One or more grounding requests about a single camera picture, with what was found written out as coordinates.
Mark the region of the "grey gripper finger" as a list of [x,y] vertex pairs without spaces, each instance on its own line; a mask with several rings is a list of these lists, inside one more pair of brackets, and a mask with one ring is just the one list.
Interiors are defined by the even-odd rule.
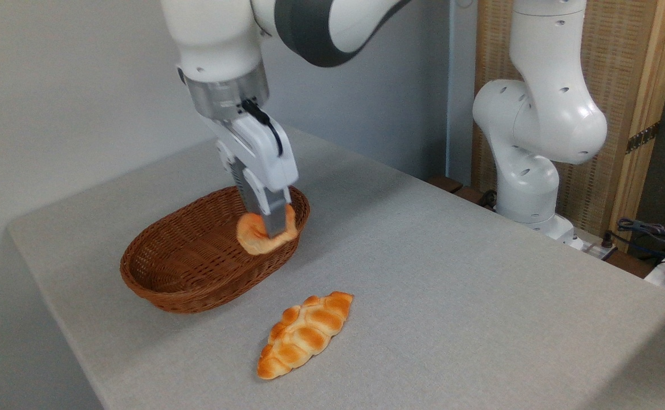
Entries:
[[256,193],[262,210],[262,221],[267,231],[267,236],[274,239],[285,231],[286,205],[291,203],[289,187],[272,191],[265,187],[261,180],[252,171],[246,171],[246,179]]
[[238,188],[239,195],[243,199],[244,207],[247,212],[254,214],[262,214],[256,193],[252,189],[248,180],[244,176],[246,165],[239,160],[226,146],[222,140],[216,140],[216,148],[218,149],[219,156],[223,162],[223,167],[232,176],[236,187]]

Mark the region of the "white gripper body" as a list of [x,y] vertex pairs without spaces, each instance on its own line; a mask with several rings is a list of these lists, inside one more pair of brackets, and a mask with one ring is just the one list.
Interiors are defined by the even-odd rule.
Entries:
[[267,122],[244,112],[233,120],[212,120],[198,116],[210,128],[216,140],[252,171],[272,191],[288,187],[298,179],[298,169],[287,134],[266,114]]

